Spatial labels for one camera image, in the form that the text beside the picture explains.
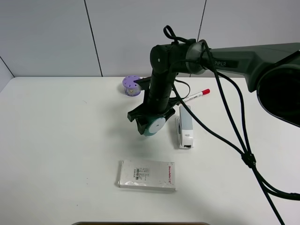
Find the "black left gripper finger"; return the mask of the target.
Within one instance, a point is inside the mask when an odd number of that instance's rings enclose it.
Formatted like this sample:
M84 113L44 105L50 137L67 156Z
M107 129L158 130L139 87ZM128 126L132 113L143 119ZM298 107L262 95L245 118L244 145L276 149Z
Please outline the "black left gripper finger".
M137 123L138 132L141 135L144 135L145 134L145 130L146 130L147 125L148 125L148 121L146 119L136 119L135 121Z

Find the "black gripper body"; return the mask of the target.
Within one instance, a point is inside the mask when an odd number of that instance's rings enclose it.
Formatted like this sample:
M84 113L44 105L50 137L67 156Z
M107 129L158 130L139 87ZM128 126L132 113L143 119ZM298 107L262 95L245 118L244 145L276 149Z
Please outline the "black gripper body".
M162 74L153 72L148 90L144 90L143 102L127 113L130 122L139 117L151 117L165 115L166 112L179 104L179 100L170 97L172 85L177 73L165 72Z

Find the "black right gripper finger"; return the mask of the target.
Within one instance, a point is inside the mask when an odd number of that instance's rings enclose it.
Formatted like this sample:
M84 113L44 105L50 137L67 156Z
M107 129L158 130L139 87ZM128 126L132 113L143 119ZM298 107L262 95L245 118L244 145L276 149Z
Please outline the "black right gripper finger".
M164 115L165 121L175 114L175 110L173 108L169 109L166 114Z

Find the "dark green robot arm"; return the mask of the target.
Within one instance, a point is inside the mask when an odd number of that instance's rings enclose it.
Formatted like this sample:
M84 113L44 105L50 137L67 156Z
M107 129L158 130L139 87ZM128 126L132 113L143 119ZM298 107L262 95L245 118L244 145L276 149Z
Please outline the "dark green robot arm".
M143 134L151 119L170 118L178 100L171 100L172 84L179 73L202 74L207 69L243 75L250 92L272 116L300 124L299 43L255 45L205 50L202 41L157 45L150 52L152 74L137 80L143 102L128 112Z

